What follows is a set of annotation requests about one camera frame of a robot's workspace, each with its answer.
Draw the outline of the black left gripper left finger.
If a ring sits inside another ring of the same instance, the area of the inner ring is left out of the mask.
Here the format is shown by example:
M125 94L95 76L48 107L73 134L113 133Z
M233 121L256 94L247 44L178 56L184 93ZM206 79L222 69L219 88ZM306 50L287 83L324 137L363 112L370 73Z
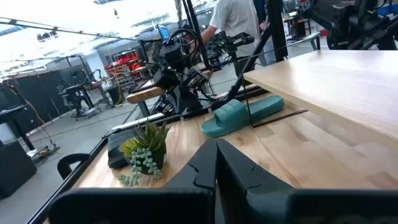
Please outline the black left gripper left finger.
M165 185L167 188L202 188L216 185L216 139L207 139L191 159Z

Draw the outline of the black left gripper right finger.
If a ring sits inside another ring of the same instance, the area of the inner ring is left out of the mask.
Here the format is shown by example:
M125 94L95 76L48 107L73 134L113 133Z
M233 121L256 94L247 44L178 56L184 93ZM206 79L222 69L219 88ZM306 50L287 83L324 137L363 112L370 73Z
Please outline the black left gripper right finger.
M257 165L224 139L217 139L217 182L227 224L287 224L294 188Z

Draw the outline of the green rubber slide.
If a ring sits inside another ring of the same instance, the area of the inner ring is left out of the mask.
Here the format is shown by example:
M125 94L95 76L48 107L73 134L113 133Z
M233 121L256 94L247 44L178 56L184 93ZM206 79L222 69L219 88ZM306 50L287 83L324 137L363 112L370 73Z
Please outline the green rubber slide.
M283 98L276 95L265 97L248 105L232 99L214 111L214 117L201 125L201 131L208 137L225 136L250 125L249 117L255 123L283 108Z

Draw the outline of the black rubber slide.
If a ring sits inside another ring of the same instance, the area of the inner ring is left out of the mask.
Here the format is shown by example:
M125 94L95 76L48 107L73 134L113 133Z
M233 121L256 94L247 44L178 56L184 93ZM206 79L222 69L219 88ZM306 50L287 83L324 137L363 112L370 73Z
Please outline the black rubber slide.
M124 154L119 151L122 143L135 136L133 129L113 133L108 138L108 166L111 169L121 169L128 165Z

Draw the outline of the wooden neighbouring workbench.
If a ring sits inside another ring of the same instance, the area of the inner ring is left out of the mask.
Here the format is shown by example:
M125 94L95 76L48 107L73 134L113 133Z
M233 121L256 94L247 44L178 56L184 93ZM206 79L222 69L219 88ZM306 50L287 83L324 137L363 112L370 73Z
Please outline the wooden neighbouring workbench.
M152 84L131 90L127 96L130 103L164 95L169 101L198 101L197 92L209 82L212 72L190 68L187 72L178 72L171 68L158 70L152 78Z

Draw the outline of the small potted succulent plant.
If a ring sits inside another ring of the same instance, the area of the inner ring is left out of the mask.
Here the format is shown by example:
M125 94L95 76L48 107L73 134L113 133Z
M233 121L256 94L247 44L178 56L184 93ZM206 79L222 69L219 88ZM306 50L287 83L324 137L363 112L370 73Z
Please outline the small potted succulent plant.
M125 140L119 151L127 159L131 174L118 175L121 184L129 187L139 185L143 175L151 175L155 179L162 177L162 168L167 155L166 137L170 126L163 122L161 126L146 121L134 129L134 137Z

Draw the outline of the red parts bin rack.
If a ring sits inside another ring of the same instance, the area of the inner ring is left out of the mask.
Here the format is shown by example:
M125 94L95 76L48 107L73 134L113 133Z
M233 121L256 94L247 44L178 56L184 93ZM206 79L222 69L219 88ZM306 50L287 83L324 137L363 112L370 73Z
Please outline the red parts bin rack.
M136 50L114 55L114 62L105 65L106 73L113 78L113 83L123 92L129 91L143 81L144 67L139 65L142 60Z

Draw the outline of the open laptop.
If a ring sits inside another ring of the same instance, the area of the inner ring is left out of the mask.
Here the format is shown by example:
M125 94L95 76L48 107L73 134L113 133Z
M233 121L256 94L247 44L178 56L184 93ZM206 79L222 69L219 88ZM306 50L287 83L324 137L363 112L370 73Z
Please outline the open laptop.
M157 24L157 29L160 34L162 42L168 41L170 37L169 28L160 24Z

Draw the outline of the black background workstation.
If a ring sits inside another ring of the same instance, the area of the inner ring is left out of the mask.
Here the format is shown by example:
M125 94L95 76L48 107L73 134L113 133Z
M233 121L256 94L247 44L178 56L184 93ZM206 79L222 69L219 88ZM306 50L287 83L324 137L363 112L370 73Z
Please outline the black background workstation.
M88 93L87 87L98 89L102 98L94 103ZM75 113L71 115L78 121L81 118L90 118L106 108L111 107L109 98L102 87L102 81L85 82L64 88L59 95L64 99L65 106L69 106Z

